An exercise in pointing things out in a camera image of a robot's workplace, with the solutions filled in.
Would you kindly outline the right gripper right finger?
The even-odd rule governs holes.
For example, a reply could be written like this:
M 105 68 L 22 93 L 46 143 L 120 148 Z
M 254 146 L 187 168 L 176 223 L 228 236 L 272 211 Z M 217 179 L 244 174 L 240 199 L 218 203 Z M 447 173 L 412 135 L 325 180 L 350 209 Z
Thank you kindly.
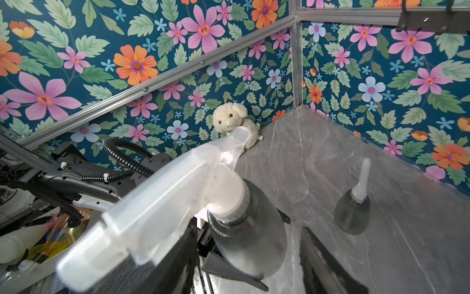
M 302 228 L 300 264 L 307 294 L 367 294 L 308 227 Z

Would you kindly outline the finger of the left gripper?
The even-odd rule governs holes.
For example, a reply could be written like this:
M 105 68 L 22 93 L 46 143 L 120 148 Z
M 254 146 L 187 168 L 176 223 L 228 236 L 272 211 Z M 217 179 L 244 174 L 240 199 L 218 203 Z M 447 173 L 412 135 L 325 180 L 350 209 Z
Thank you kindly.
M 261 291 L 269 291 L 268 286 L 261 282 L 259 279 L 255 279 L 241 272 L 240 270 L 232 266 L 230 263 L 228 263 L 223 257 L 214 254 L 213 252 L 209 252 L 206 257 L 203 257 L 202 270 L 208 274 L 212 274 L 222 279 L 244 282 Z

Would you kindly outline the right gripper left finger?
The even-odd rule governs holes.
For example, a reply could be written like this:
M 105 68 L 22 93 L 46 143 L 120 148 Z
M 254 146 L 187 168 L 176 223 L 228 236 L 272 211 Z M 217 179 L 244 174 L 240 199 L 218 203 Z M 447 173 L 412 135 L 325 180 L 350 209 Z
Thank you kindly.
M 197 228 L 190 224 L 135 294 L 189 294 L 197 264 Z

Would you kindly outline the white spray nozzle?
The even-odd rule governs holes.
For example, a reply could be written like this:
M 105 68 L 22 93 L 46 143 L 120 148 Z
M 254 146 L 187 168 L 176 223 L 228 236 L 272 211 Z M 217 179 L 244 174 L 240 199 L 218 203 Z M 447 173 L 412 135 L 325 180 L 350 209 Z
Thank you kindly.
M 158 265 L 202 209 L 236 218 L 245 195 L 235 166 L 250 137 L 244 127 L 171 161 L 126 195 L 65 253 L 56 274 L 85 292 L 127 257 Z
M 351 190 L 351 197 L 356 203 L 364 203 L 367 198 L 367 182 L 370 172 L 371 160 L 364 158 L 362 161 L 359 182 Z

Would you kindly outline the grey translucent spray bottle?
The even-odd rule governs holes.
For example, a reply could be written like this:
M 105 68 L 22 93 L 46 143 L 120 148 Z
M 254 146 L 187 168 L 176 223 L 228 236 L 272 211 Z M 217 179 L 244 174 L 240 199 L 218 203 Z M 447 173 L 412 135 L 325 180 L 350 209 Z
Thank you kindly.
M 350 235 L 365 232 L 370 222 L 371 205 L 368 196 L 364 202 L 356 202 L 352 190 L 340 197 L 334 209 L 334 221 L 338 228 Z

